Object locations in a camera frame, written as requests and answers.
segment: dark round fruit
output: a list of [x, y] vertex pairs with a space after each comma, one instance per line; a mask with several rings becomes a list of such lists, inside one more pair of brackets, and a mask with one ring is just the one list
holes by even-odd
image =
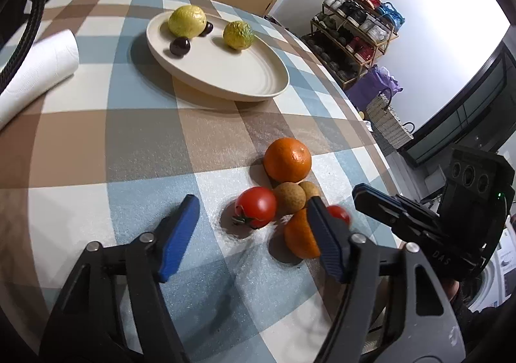
[[190, 40], [184, 36], [176, 38], [170, 43], [170, 52], [175, 55], [185, 55], [190, 51]]
[[199, 36], [207, 36], [212, 31], [213, 31], [213, 24], [211, 22], [206, 22], [206, 26], [204, 27], [204, 31], [202, 31], [199, 34]]

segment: camera lens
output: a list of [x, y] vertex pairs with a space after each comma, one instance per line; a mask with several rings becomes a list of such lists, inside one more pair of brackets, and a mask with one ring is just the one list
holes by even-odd
[[452, 174], [453, 178], [456, 178], [456, 177], [459, 176], [459, 174], [460, 174], [460, 163], [455, 162], [453, 164], [453, 167], [451, 169], [451, 174]]
[[478, 192], [485, 193], [487, 186], [489, 185], [489, 178], [486, 174], [481, 175], [478, 179]]
[[474, 179], [475, 179], [475, 170], [471, 166], [466, 167], [466, 169], [464, 170], [464, 176], [463, 176], [464, 185], [466, 187], [469, 187], [471, 184], [473, 184]]

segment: tablecloth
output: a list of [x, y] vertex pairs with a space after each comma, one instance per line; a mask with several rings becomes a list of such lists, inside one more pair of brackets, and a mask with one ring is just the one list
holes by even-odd
[[[243, 19], [285, 63], [290, 86], [261, 103], [206, 96], [152, 57], [149, 20], [195, 4]], [[364, 122], [309, 49], [263, 18], [210, 0], [50, 0], [38, 38], [71, 29], [77, 72], [0, 132], [0, 303], [34, 348], [87, 242], [126, 243], [152, 230], [185, 194], [201, 217], [179, 272], [162, 285], [193, 361], [312, 362], [339, 302], [318, 260], [296, 260], [282, 224], [249, 233], [229, 221], [232, 201], [270, 186], [261, 158], [283, 136], [313, 155], [308, 179], [353, 229], [395, 246], [388, 227], [354, 210], [352, 187], [396, 193]], [[23, 29], [8, 42], [0, 65]], [[126, 335], [138, 349], [124, 296]]]

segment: purple bag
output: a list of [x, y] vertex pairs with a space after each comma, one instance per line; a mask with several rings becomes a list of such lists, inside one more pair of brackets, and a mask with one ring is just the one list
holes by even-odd
[[367, 105], [386, 88], [392, 91], [392, 96], [403, 91], [403, 88], [398, 85], [398, 81], [389, 74], [385, 67], [372, 65], [369, 71], [345, 93], [358, 111], [366, 111]]

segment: tomato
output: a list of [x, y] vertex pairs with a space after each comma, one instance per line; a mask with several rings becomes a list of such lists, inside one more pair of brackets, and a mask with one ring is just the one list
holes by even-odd
[[336, 217], [337, 219], [341, 219], [341, 220], [345, 221], [348, 226], [351, 226], [352, 218], [345, 208], [339, 206], [338, 204], [334, 204], [332, 206], [326, 207], [326, 210], [328, 210], [328, 212], [333, 217]]
[[233, 222], [236, 225], [247, 225], [251, 229], [260, 229], [274, 219], [276, 206], [276, 198], [270, 189], [252, 187], [236, 199]]

